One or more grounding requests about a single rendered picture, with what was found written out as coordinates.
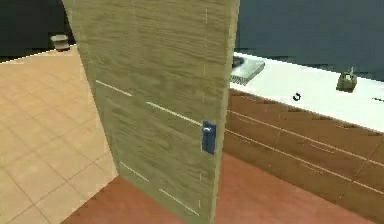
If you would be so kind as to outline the small grey trash can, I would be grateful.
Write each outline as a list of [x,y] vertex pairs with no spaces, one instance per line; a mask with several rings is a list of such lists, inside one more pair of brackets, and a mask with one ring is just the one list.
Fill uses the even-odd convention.
[[51,41],[57,51],[65,51],[70,48],[68,36],[65,34],[54,35],[51,37]]

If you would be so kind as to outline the light wooden room door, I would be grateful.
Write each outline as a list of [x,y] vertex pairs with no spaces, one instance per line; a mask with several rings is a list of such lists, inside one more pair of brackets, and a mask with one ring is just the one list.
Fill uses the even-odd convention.
[[119,175],[186,224],[214,224],[240,0],[62,3]]

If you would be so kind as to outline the brown cabinet with white top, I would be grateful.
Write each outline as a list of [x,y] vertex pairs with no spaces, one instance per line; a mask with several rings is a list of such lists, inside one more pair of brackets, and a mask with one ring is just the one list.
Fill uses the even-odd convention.
[[230,82],[224,152],[375,224],[384,224],[384,82],[244,53],[265,62]]

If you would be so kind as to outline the small olive green bottle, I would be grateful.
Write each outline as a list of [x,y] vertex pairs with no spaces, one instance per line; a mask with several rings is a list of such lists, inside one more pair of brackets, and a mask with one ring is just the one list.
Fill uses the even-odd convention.
[[357,76],[354,74],[354,67],[347,72],[341,72],[338,78],[336,89],[343,92],[353,92],[357,85]]

